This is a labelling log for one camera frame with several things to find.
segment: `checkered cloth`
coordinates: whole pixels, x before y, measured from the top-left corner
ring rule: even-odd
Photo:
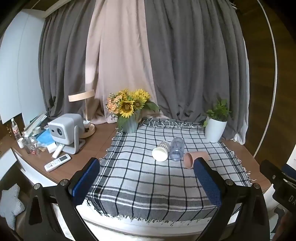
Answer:
[[[103,214],[146,220],[188,221],[212,217],[216,206],[207,198],[193,169],[183,160],[157,162],[152,150],[175,137],[185,141],[185,152],[207,151],[208,164],[224,179],[251,186],[234,153],[222,142],[210,143],[204,129],[193,123],[146,119],[136,133],[117,133],[87,198]]]

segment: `desk lamp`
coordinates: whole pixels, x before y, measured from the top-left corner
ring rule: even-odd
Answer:
[[[94,124],[91,124],[90,120],[88,120],[88,113],[87,113],[88,112],[87,99],[93,96],[94,96],[94,90],[81,91],[68,96],[70,102],[85,100],[85,120],[83,121],[85,132],[79,136],[79,138],[82,138],[82,139],[91,136],[96,131]]]

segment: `white flower pot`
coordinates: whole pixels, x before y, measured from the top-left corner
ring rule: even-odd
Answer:
[[[205,127],[205,137],[210,142],[218,142],[224,132],[227,121],[218,121],[207,117],[207,126]]]

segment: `star-shaped pillow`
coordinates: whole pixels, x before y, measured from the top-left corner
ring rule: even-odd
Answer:
[[[6,218],[8,226],[15,230],[16,216],[25,210],[25,206],[18,199],[20,187],[14,184],[9,190],[3,190],[0,200],[0,216]]]

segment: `terracotta cup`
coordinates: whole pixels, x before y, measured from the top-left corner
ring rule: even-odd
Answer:
[[[198,157],[202,157],[205,161],[208,161],[210,159],[210,156],[206,151],[187,152],[184,154],[184,166],[188,169],[192,169],[193,162]]]

